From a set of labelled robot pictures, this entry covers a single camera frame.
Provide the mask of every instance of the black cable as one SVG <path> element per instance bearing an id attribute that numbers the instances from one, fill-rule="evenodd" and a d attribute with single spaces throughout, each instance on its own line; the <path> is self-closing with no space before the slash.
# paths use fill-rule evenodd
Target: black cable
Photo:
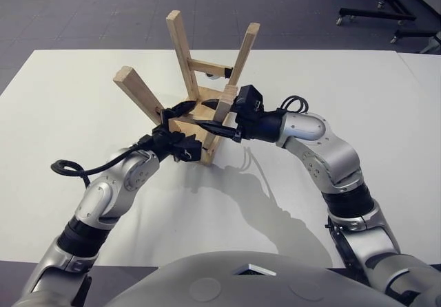
<path id="1" fill-rule="evenodd" d="M 96 167 L 93 169 L 84 170 L 84 168 L 73 161 L 69 160 L 57 160 L 52 165 L 50 165 L 51 170 L 53 170 L 55 173 L 63 175 L 63 176 L 73 176 L 73 177 L 80 177 L 84 181 L 84 185 L 86 188 L 90 184 L 90 180 L 88 178 L 89 175 L 94 175 L 101 173 L 102 171 L 105 171 L 109 169 L 110 167 L 113 167 L 118 162 L 122 161 L 124 158 L 126 158 L 128 155 L 130 155 L 132 152 L 138 151 L 139 149 L 142 149 L 143 145 L 135 145 L 128 149 L 127 151 L 124 151 L 122 154 L 117 156 L 115 159 L 109 161 L 107 164 L 104 164 L 100 167 Z"/>
<path id="2" fill-rule="evenodd" d="M 288 111 L 288 107 L 297 100 L 300 103 L 300 107 L 296 111 Z M 286 109 L 288 112 L 293 112 L 293 113 L 306 113 L 309 110 L 309 105 L 306 99 L 304 99 L 303 97 L 290 96 L 282 102 L 280 108 Z"/>

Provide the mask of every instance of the caster wheel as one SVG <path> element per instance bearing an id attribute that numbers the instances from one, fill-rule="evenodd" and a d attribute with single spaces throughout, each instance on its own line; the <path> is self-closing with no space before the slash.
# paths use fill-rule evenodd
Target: caster wheel
<path id="1" fill-rule="evenodd" d="M 210 80 L 216 80 L 216 79 L 220 78 L 220 76 L 218 76 L 218 75 L 213 75 L 213 74 L 209 74 L 209 73 L 205 73 L 205 75 L 206 75 L 207 78 L 209 78 Z"/>

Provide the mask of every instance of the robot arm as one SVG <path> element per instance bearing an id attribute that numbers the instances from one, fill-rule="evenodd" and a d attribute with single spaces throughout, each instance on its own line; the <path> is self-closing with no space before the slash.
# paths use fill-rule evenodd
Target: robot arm
<path id="1" fill-rule="evenodd" d="M 292 97 L 291 103 L 300 101 L 299 111 L 279 108 L 265 112 L 262 95 L 248 85 L 241 88 L 231 109 L 237 113 L 236 129 L 214 121 L 198 124 L 236 142 L 242 138 L 274 142 L 299 158 L 327 203 L 326 227 L 346 267 L 407 306 L 437 306 L 440 272 L 401 254 L 380 205 L 365 184 L 356 151 L 332 132 L 324 118 L 306 113 L 305 100 Z M 215 108 L 216 100 L 204 105 Z"/>
<path id="2" fill-rule="evenodd" d="M 99 250 L 119 218 L 127 213 L 136 193 L 172 154 L 175 160 L 198 161 L 201 142 L 195 136 L 169 132 L 168 119 L 191 111 L 196 102 L 184 102 L 163 110 L 163 124 L 152 136 L 144 136 L 130 148 L 122 149 L 112 161 L 90 171 L 78 164 L 59 160 L 52 165 L 57 173 L 80 176 L 86 190 L 72 219 L 56 237 L 26 283 L 22 299 L 15 306 L 82 306 L 92 279 L 88 272 Z M 64 167 L 77 168 L 68 170 Z M 89 183 L 87 175 L 100 173 Z"/>

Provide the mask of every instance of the upside-down wooden stool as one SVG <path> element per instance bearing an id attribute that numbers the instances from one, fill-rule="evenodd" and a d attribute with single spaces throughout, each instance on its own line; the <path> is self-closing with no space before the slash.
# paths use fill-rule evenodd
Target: upside-down wooden stool
<path id="1" fill-rule="evenodd" d="M 181 131 L 185 133 L 186 136 L 196 134 L 196 139 L 203 144 L 201 163 L 210 165 L 219 142 L 221 141 L 221 137 L 206 132 L 192 122 L 193 120 L 215 120 L 223 123 L 228 119 L 229 109 L 238 91 L 237 82 L 258 33 L 260 24 L 249 24 L 236 63 L 231 67 L 198 61 L 192 58 L 180 11 L 171 11 L 166 21 L 174 49 L 176 50 L 179 66 L 181 67 L 185 87 L 187 88 L 187 100 L 195 100 L 197 102 L 196 107 L 190 114 L 180 118 L 170 119 L 170 131 Z M 198 86 L 194 71 L 204 72 L 214 76 L 223 76 L 229 80 L 223 92 L 220 92 L 218 90 Z M 159 112 L 164 106 L 161 105 L 134 68 L 124 66 L 116 73 L 113 81 L 155 124 L 159 125 L 161 123 Z M 211 98 L 219 99 L 216 111 L 201 104 L 204 100 Z"/>

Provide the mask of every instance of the white table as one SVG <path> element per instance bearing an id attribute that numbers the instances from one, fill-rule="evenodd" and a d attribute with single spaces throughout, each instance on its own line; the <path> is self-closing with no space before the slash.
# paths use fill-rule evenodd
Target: white table
<path id="1" fill-rule="evenodd" d="M 237 54 L 192 53 L 224 64 Z M 265 109 L 292 94 L 305 97 L 311 112 L 358 151 L 402 252 L 438 264 L 440 86 L 438 78 L 421 76 L 439 76 L 441 62 L 424 56 L 430 66 L 418 67 L 419 58 L 256 50 L 240 84 L 254 84 Z M 83 183 L 52 173 L 52 162 L 101 165 L 153 128 L 112 82 L 122 65 L 135 67 L 165 106 L 185 95 L 169 50 L 36 51 L 1 95 L 0 260 L 38 262 L 72 217 Z M 225 83 L 198 78 L 218 89 Z M 225 140 L 212 167 L 165 160 L 111 232 L 98 264 L 160 266 L 206 251 L 253 250 L 341 267 L 326 218 L 326 204 L 299 160 L 268 143 Z"/>

